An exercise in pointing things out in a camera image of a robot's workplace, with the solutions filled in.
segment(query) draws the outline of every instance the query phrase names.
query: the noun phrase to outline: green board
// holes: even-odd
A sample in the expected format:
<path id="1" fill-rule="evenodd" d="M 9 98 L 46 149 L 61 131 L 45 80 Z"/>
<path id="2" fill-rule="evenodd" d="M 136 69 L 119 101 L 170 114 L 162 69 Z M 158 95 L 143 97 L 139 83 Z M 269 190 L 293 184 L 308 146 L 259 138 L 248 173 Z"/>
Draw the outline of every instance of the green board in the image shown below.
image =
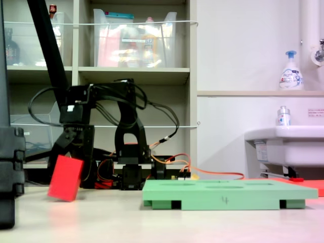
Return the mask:
<path id="1" fill-rule="evenodd" d="M 147 180 L 144 206 L 182 210 L 303 209 L 317 189 L 274 180 Z"/>

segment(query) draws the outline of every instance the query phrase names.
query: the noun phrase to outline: blue pump cap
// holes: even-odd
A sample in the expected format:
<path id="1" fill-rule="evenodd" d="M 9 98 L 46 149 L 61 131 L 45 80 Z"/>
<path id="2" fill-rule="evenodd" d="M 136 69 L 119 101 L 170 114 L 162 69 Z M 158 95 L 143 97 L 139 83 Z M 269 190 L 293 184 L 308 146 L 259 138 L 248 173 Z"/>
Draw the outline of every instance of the blue pump cap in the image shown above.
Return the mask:
<path id="1" fill-rule="evenodd" d="M 294 58 L 294 55 L 297 54 L 296 51 L 287 51 L 286 55 L 288 55 L 288 58 Z"/>

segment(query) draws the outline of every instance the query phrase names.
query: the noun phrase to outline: tabletop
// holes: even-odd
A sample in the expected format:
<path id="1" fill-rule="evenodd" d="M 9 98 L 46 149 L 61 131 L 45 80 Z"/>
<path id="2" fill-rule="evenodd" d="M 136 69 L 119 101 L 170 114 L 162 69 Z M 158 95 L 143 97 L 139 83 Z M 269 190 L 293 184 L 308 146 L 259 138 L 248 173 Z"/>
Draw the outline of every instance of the tabletop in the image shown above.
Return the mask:
<path id="1" fill-rule="evenodd" d="M 81 189 L 63 202 L 47 190 L 25 188 L 1 243 L 324 242 L 324 197 L 302 210 L 181 211 L 143 207 L 141 191 Z"/>

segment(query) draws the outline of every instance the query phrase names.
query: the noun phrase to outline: black pole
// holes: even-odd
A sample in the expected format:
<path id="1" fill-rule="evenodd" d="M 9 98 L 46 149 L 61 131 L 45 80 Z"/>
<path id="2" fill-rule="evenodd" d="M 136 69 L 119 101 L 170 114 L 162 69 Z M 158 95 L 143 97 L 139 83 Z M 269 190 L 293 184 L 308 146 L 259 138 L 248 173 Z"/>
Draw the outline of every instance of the black pole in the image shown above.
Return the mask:
<path id="1" fill-rule="evenodd" d="M 0 127 L 10 126 L 3 1 L 0 1 Z"/>
<path id="2" fill-rule="evenodd" d="M 60 51 L 56 43 L 53 27 L 45 0 L 27 0 L 32 19 L 35 24 L 40 46 L 46 61 L 51 84 L 54 87 L 67 89 L 69 87 Z M 60 107 L 65 101 L 62 92 L 55 91 L 55 98 Z"/>

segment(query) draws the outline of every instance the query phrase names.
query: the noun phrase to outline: label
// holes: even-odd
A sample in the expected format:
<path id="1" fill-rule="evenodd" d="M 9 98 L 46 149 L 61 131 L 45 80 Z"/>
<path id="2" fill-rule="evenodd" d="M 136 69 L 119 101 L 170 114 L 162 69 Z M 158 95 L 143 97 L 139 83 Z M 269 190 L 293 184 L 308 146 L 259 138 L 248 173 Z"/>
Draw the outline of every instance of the label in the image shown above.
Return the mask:
<path id="1" fill-rule="evenodd" d="M 259 161 L 268 161 L 268 151 L 265 142 L 255 142 Z"/>
<path id="2" fill-rule="evenodd" d="M 293 88 L 303 84 L 303 76 L 298 70 L 286 69 L 279 82 L 280 88 Z"/>
<path id="3" fill-rule="evenodd" d="M 281 114 L 278 116 L 278 125 L 279 126 L 290 126 L 291 120 L 289 114 Z"/>
<path id="4" fill-rule="evenodd" d="M 324 117 L 324 109 L 308 109 L 308 117 Z"/>
<path id="5" fill-rule="evenodd" d="M 138 42 L 138 43 L 145 43 L 144 39 L 121 39 L 122 42 Z"/>

